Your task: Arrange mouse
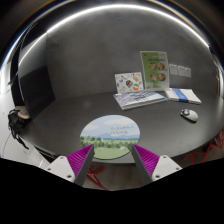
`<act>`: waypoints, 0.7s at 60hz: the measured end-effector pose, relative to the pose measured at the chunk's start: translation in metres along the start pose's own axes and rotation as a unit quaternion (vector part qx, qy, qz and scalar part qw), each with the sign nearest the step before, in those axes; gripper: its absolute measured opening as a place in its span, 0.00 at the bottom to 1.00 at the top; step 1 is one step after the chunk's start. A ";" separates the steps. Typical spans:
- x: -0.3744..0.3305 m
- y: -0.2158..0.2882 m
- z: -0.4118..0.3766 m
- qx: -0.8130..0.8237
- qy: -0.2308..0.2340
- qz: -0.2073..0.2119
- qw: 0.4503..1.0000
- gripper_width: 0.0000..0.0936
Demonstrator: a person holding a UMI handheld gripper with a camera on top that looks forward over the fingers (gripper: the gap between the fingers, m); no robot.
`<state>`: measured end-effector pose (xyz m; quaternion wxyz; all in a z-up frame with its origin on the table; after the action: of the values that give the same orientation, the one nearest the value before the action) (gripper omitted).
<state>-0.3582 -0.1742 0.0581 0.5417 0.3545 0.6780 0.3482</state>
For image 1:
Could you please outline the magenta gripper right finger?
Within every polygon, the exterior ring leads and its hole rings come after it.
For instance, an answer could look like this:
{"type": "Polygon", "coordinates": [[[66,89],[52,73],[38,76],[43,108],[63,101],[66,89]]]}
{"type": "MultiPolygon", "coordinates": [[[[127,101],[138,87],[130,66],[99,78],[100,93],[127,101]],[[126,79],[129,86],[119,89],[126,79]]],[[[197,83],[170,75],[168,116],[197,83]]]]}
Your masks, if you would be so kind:
{"type": "Polygon", "coordinates": [[[158,156],[153,152],[135,144],[132,145],[131,154],[134,158],[144,185],[181,170],[181,167],[169,156],[158,156]]]}

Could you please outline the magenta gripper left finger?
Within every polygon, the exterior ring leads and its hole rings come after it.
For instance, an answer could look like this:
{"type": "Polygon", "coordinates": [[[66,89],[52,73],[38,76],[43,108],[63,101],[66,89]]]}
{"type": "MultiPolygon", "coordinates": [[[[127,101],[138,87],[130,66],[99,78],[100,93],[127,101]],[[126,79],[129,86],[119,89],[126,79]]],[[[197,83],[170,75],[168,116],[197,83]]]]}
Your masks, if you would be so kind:
{"type": "Polygon", "coordinates": [[[89,145],[70,156],[59,156],[46,170],[56,176],[82,186],[94,156],[94,146],[89,145]]]}

